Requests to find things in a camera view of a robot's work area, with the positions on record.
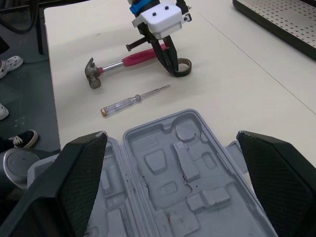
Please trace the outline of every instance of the table surface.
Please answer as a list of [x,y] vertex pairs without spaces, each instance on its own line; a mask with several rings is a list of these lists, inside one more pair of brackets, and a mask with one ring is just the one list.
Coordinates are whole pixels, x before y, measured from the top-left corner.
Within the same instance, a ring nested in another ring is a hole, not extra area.
[[[45,23],[61,146],[104,130],[121,141],[125,131],[183,109],[197,110],[223,146],[239,130],[290,142],[314,166],[316,134],[315,62],[237,12],[231,0],[197,0],[193,21],[172,35],[192,73],[172,78],[152,59],[112,70],[89,87],[84,68],[127,56],[125,45],[141,36],[126,0],[91,0],[47,8]],[[150,48],[149,44],[132,53]],[[117,115],[100,109],[135,94],[169,89]]]

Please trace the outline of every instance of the red hammer handle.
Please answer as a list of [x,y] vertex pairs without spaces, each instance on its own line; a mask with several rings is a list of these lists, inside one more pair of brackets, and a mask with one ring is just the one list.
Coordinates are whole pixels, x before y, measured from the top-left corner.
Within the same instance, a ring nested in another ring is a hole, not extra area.
[[[164,44],[161,45],[161,48],[163,50],[166,49],[166,46]],[[145,62],[151,58],[155,58],[156,54],[153,48],[141,51],[138,53],[134,53],[126,58],[123,58],[123,63],[125,67],[133,66],[142,62]]]

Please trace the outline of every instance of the black cable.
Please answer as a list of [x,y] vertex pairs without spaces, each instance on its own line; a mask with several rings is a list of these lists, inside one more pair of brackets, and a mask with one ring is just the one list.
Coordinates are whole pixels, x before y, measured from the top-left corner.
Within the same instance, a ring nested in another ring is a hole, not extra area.
[[36,23],[37,18],[39,17],[38,16],[39,0],[33,0],[33,7],[32,7],[32,9],[30,9],[30,11],[32,11],[31,24],[25,30],[20,30],[20,29],[15,28],[15,27],[11,26],[10,24],[8,24],[7,22],[3,21],[1,18],[0,18],[0,24],[3,25],[4,27],[6,27],[8,30],[10,30],[10,31],[12,31],[12,32],[14,32],[16,34],[24,35],[24,34],[28,33],[29,31],[31,31],[31,29],[33,28],[33,26]]

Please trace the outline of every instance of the hammer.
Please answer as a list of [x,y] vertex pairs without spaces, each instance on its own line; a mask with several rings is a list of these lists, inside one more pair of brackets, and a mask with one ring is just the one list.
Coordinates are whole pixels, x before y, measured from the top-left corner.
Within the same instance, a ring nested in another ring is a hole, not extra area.
[[[161,48],[165,50],[166,46],[162,44]],[[103,74],[104,72],[112,70],[114,68],[121,67],[121,66],[124,66],[124,67],[133,66],[133,65],[145,62],[154,57],[156,57],[156,54],[155,54],[154,49],[151,48],[145,51],[132,54],[126,58],[123,58],[121,61],[107,65],[102,68],[96,68],[93,62],[93,58],[90,58],[87,66],[85,66],[84,73],[89,81],[90,87],[92,89],[96,89],[101,86],[101,81],[99,79],[99,76]]]

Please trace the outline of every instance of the shoe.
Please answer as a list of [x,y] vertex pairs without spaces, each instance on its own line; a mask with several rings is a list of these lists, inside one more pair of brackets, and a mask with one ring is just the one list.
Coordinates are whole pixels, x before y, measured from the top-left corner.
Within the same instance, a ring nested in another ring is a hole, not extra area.
[[9,111],[6,109],[5,106],[0,104],[0,120],[5,119],[9,115]]
[[17,136],[11,137],[8,140],[13,143],[14,147],[30,148],[36,143],[38,138],[39,136],[35,131],[29,130]]
[[8,72],[11,72],[23,64],[23,59],[19,56],[11,57],[7,60],[1,60],[0,79],[3,78]]

